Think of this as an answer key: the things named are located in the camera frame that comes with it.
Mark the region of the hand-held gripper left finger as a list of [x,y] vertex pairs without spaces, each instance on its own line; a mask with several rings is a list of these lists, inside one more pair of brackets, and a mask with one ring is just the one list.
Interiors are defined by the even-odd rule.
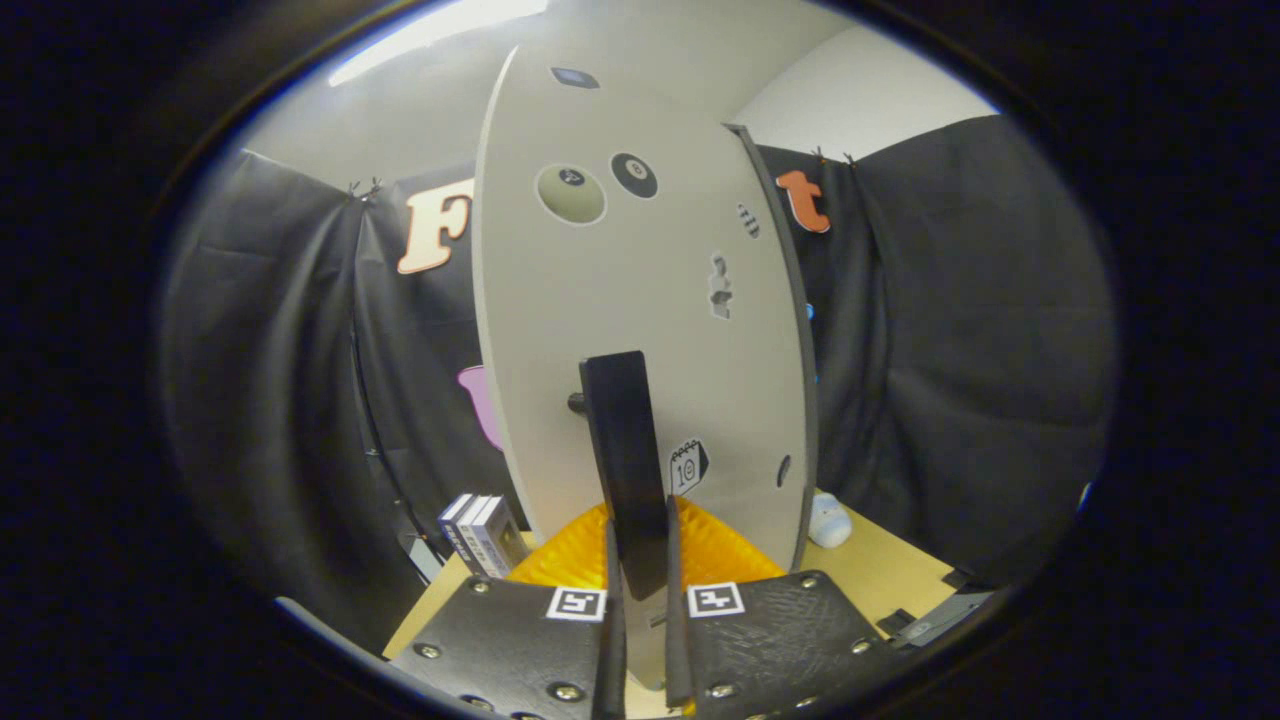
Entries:
[[622,719],[626,641],[603,505],[506,579],[451,564],[385,647],[390,665],[480,719]]

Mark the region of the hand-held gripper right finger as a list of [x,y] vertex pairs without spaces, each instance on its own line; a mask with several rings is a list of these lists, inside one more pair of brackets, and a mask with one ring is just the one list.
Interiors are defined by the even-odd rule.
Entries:
[[667,700],[695,719],[850,719],[906,655],[820,570],[782,573],[669,498]]

